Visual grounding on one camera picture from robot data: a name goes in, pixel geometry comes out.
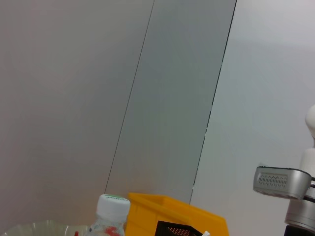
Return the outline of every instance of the yellow container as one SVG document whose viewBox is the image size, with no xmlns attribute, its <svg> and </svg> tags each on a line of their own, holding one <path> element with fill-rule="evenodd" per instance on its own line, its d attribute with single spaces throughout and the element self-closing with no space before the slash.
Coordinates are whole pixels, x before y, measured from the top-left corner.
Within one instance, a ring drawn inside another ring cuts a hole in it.
<svg viewBox="0 0 315 236">
<path fill-rule="evenodd" d="M 163 195 L 129 193 L 126 236 L 154 236 L 158 221 L 191 225 L 211 236 L 228 236 L 225 219 Z"/>
</svg>

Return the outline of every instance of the plastic bottle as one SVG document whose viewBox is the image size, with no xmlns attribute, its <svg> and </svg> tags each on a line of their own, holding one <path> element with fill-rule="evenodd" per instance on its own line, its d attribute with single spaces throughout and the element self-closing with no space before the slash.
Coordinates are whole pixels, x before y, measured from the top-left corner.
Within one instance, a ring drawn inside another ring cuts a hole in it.
<svg viewBox="0 0 315 236">
<path fill-rule="evenodd" d="M 86 236 L 125 236 L 124 225 L 130 209 L 130 201 L 115 195 L 103 194 L 96 209 L 97 220 Z"/>
</svg>

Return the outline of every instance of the white bottle cap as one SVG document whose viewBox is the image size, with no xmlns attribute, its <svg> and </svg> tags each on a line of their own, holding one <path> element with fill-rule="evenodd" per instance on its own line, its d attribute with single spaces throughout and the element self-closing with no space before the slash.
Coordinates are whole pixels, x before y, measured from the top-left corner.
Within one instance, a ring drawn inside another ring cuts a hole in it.
<svg viewBox="0 0 315 236">
<path fill-rule="evenodd" d="M 129 209 L 129 200 L 115 195 L 103 194 L 98 199 L 96 215 L 113 222 L 125 222 Z"/>
</svg>

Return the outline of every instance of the white wall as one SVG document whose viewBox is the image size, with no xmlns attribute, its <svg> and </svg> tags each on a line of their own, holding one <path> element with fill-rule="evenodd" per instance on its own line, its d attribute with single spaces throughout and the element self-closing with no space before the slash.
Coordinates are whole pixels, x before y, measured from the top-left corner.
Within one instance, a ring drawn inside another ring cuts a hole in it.
<svg viewBox="0 0 315 236">
<path fill-rule="evenodd" d="M 190 201 L 235 0 L 155 0 L 107 193 Z"/>
<path fill-rule="evenodd" d="M 0 2 L 0 232 L 94 219 L 152 4 Z"/>
<path fill-rule="evenodd" d="M 312 139 L 315 2 L 238 0 L 191 203 L 232 236 L 283 235 L 287 200 L 252 191 L 260 162 L 298 168 Z"/>
</svg>

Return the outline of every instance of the red label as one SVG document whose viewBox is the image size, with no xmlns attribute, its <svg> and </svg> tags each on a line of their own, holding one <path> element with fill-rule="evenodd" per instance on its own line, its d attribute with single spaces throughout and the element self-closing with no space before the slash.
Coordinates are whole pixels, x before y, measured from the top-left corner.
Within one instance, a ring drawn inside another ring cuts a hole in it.
<svg viewBox="0 0 315 236">
<path fill-rule="evenodd" d="M 104 232 L 110 236 L 120 236 L 120 234 L 118 234 L 116 230 L 117 228 L 115 227 L 109 227 Z"/>
</svg>

